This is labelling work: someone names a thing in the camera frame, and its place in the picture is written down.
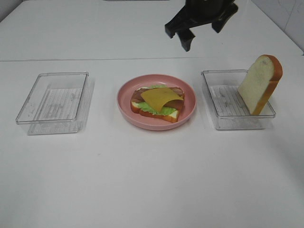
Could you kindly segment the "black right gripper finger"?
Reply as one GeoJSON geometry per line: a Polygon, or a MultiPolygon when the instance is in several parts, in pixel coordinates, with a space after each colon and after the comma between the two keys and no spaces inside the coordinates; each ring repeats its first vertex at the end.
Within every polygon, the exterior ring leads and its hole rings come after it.
{"type": "Polygon", "coordinates": [[[191,48],[191,43],[193,39],[195,38],[195,35],[192,33],[192,31],[189,28],[179,28],[177,29],[177,34],[181,42],[181,46],[183,49],[188,52],[191,48]]]}
{"type": "Polygon", "coordinates": [[[225,24],[227,23],[227,21],[234,15],[236,14],[237,11],[226,11],[223,13],[222,16],[219,17],[218,20],[216,20],[215,22],[212,23],[212,28],[219,33],[223,27],[225,26],[225,24]]]}

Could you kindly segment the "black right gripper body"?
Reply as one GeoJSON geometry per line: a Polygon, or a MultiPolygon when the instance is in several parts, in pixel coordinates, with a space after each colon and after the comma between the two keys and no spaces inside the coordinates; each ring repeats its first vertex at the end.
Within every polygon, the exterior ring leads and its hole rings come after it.
{"type": "Polygon", "coordinates": [[[173,19],[165,24],[165,32],[172,38],[177,29],[212,25],[226,11],[238,11],[233,0],[187,0],[173,19]]]}

